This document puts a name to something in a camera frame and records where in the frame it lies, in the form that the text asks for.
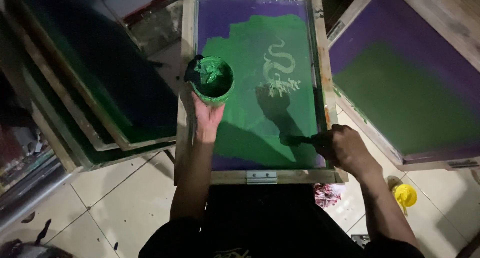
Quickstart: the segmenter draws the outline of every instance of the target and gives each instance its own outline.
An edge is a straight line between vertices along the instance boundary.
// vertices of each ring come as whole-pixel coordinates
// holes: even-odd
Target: paint container
[[[400,184],[392,188],[392,193],[402,207],[404,215],[408,216],[407,207],[413,206],[417,202],[417,191],[408,184]]]
[[[220,106],[229,98],[234,87],[233,71],[223,59],[204,57],[197,61],[195,72],[200,75],[200,83],[190,83],[205,104]]]

